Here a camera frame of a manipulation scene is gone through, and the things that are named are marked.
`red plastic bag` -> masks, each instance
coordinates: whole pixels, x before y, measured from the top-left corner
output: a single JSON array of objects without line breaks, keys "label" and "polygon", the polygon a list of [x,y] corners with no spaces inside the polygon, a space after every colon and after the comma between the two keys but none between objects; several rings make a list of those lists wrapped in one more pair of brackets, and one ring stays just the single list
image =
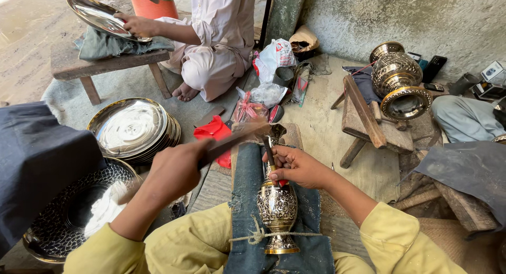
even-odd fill
[{"label": "red plastic bag", "polygon": [[[232,131],[221,121],[221,117],[218,115],[212,116],[212,121],[204,126],[195,128],[193,136],[197,139],[214,138],[219,141],[232,134]],[[230,151],[220,155],[216,159],[216,162],[223,167],[232,168],[232,162],[230,159]]]},{"label": "red plastic bag", "polygon": [[248,91],[244,94],[242,100],[237,102],[237,107],[232,116],[234,122],[268,122],[269,109],[260,103],[249,102],[251,92]]}]

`paper bag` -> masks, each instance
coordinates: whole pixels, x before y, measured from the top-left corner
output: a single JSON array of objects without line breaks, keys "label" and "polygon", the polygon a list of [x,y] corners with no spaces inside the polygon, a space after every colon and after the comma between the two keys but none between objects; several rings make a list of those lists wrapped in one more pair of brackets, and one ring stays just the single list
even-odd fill
[{"label": "paper bag", "polygon": [[294,53],[311,51],[320,45],[320,40],[306,25],[300,26],[295,34],[290,37],[289,42]]}]

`knotted rope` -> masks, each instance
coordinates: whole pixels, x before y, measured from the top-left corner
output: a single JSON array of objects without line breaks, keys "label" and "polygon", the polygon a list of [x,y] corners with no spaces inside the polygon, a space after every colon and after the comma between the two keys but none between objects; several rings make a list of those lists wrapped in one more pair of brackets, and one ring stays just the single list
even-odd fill
[{"label": "knotted rope", "polygon": [[272,232],[272,233],[265,234],[264,228],[263,227],[260,228],[260,226],[258,225],[258,221],[256,220],[256,217],[254,215],[251,215],[251,217],[253,218],[253,221],[255,222],[256,232],[250,231],[253,235],[248,236],[248,237],[231,238],[228,240],[229,242],[237,242],[237,241],[243,241],[243,240],[247,239],[248,243],[250,245],[256,245],[259,242],[261,242],[262,239],[264,239],[266,237],[273,237],[273,236],[286,236],[288,234],[291,236],[306,236],[306,237],[322,236],[321,233],[312,233],[312,232]]}]

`concrete wall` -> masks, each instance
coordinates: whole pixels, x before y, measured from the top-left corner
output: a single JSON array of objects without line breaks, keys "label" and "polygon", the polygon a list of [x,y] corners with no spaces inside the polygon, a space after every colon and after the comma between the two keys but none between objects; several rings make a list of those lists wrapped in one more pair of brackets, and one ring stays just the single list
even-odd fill
[{"label": "concrete wall", "polygon": [[378,44],[448,58],[437,79],[474,75],[506,60],[506,0],[305,0],[300,24],[320,38],[321,50],[368,62]]}]

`orange bucket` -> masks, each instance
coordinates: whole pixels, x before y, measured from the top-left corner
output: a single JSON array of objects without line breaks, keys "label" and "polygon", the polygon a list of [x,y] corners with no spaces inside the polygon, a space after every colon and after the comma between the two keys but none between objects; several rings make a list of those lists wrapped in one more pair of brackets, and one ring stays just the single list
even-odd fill
[{"label": "orange bucket", "polygon": [[149,19],[157,19],[160,17],[172,17],[179,19],[178,10],[174,0],[162,1],[158,4],[149,0],[132,0],[135,15]]}]

